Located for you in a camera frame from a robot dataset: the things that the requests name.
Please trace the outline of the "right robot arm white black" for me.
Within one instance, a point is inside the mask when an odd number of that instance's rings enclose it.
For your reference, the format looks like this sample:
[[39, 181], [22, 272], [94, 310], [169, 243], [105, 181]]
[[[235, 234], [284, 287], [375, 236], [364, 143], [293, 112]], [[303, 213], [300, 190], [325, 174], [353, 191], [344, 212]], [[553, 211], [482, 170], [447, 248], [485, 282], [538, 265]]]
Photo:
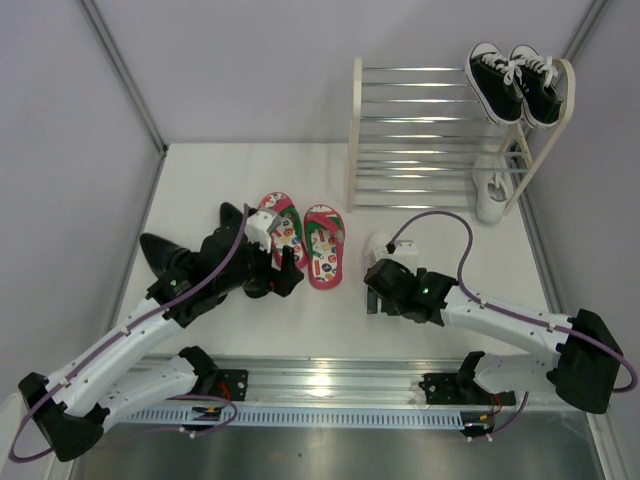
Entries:
[[520, 349], [505, 357], [470, 353], [456, 380], [464, 401], [475, 404], [491, 393], [510, 391], [553, 392], [584, 412], [606, 412], [622, 351], [598, 314], [512, 312], [452, 277], [423, 268], [411, 271], [391, 259], [368, 268], [364, 282], [390, 316], [468, 330]]

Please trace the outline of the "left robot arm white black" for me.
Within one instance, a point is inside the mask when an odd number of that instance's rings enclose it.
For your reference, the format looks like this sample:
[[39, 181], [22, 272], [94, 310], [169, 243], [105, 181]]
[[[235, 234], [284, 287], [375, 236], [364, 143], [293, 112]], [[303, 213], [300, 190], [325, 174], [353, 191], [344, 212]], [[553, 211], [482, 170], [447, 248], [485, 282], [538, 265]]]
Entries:
[[141, 235], [140, 246], [157, 280], [127, 323], [63, 369], [50, 375], [31, 372], [19, 382], [49, 452], [61, 462], [80, 457], [122, 419], [156, 402], [211, 396], [230, 403], [229, 380], [198, 346], [183, 348], [155, 370], [132, 368], [230, 292], [286, 297], [304, 278], [296, 265], [299, 248], [283, 247], [280, 266], [274, 268], [271, 253], [236, 227], [217, 228], [197, 252], [151, 233]]

